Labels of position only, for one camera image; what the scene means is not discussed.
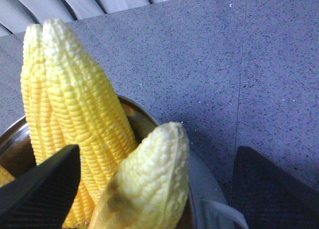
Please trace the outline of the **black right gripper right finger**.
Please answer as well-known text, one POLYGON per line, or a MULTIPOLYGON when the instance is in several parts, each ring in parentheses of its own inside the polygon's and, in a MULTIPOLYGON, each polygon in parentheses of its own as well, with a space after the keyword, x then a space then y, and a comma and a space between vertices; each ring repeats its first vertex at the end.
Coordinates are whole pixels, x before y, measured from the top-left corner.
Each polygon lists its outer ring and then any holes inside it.
POLYGON ((248 146, 237 149, 232 206, 251 229, 317 229, 319 193, 248 146))

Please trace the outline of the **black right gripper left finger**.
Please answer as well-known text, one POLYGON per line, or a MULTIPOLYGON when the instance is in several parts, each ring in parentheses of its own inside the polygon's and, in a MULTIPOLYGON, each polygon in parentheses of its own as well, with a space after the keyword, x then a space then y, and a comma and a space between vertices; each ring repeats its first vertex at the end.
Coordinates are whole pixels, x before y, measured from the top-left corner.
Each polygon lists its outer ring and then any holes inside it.
POLYGON ((81 177, 78 145, 68 145, 0 189, 2 229, 60 229, 81 177))

